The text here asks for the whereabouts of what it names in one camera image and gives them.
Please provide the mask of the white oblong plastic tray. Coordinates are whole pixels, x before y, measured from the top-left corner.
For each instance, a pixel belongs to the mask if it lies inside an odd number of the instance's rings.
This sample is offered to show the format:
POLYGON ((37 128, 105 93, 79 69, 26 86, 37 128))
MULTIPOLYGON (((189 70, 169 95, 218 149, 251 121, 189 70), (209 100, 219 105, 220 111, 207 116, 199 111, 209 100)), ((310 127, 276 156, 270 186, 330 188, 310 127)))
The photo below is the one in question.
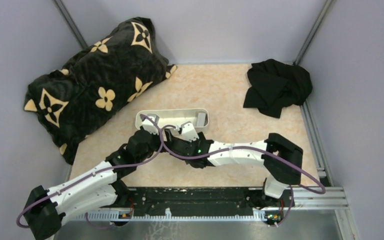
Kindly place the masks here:
POLYGON ((165 125, 182 125, 186 122, 192 122, 197 132, 205 132, 209 127, 209 112, 205 108, 181 108, 181 109, 160 109, 160 110, 141 110, 136 114, 134 125, 137 129, 142 125, 140 115, 155 114, 159 116, 158 126, 165 125), (199 112, 206 113, 206 125, 204 127, 196 127, 197 114, 199 112))

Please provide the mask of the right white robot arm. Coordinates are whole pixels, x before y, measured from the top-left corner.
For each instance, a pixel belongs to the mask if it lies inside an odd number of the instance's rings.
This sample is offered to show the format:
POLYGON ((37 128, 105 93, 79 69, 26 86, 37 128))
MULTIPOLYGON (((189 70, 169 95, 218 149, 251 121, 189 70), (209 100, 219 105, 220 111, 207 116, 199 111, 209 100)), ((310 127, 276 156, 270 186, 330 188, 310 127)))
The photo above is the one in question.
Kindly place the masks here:
POLYGON ((264 167, 270 174, 263 185, 263 192, 268 197, 279 199, 286 188, 301 183, 304 151, 278 133, 270 133, 265 140, 246 143, 211 140, 202 132, 193 141, 175 137, 169 130, 164 133, 166 152, 193 168, 223 165, 264 167))

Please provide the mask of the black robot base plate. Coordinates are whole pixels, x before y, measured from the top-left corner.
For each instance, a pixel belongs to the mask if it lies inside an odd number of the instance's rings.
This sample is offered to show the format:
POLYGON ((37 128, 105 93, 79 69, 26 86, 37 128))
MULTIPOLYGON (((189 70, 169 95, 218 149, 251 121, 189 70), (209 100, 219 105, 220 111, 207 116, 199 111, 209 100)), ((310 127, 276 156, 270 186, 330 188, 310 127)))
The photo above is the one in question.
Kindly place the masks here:
POLYGON ((174 217, 251 216, 254 210, 280 212, 295 206, 291 191, 279 199, 269 197, 262 187, 136 187, 127 197, 111 205, 133 210, 133 216, 163 216, 169 209, 174 217))

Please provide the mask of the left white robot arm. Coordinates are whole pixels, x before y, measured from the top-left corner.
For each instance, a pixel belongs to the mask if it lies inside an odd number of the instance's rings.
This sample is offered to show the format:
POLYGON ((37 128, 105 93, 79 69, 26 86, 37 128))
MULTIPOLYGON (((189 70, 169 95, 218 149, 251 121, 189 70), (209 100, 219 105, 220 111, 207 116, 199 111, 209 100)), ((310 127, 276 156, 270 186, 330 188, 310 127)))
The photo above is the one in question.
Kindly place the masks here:
POLYGON ((87 172, 59 185, 31 190, 16 219, 36 240, 46 240, 74 217, 101 207, 121 207, 130 191, 122 181, 162 150, 158 130, 137 130, 128 142, 87 172))

